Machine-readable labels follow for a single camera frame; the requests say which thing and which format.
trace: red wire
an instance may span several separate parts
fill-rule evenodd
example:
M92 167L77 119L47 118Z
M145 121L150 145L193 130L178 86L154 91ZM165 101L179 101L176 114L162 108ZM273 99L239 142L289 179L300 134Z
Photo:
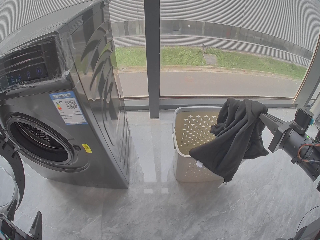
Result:
M300 152L301 152L301 149L305 146L310 146L310 147L320 147L320 144L313 144L313 143L305 143L305 144L302 144L299 149L298 149L298 155L297 157L299 159L301 159L301 161L303 162L306 162L306 163L310 163L310 162L320 162L320 160L309 160L309 159L302 159L301 156L300 156Z

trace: washing machine drum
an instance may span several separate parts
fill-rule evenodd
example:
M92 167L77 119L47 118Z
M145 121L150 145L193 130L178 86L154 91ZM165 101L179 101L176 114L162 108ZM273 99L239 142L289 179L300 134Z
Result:
M6 128L27 156L49 164L67 164L73 160L74 151L68 140L35 118L22 114L11 116Z

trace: washing machine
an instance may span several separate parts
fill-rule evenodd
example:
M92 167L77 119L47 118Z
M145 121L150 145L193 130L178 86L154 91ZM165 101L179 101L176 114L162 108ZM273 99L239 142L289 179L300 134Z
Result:
M130 128L109 2L63 8L0 42L0 122L43 177L126 189Z

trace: black garment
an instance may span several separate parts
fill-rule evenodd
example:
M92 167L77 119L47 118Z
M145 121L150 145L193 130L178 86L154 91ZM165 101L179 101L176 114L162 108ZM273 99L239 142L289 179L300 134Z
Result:
M231 181L242 159L269 154L261 136L265 125L259 118L267 111L265 105L256 101L228 98L219 112L217 124L210 130L216 138L191 149L189 155L226 182Z

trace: laundry basket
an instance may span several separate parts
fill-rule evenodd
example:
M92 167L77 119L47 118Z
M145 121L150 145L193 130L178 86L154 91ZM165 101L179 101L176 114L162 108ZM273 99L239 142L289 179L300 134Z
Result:
M215 138L210 133L217 123L219 106L187 106L174 112L172 135L175 149L174 174L180 182L224 182L224 178L213 173L189 155L189 150Z

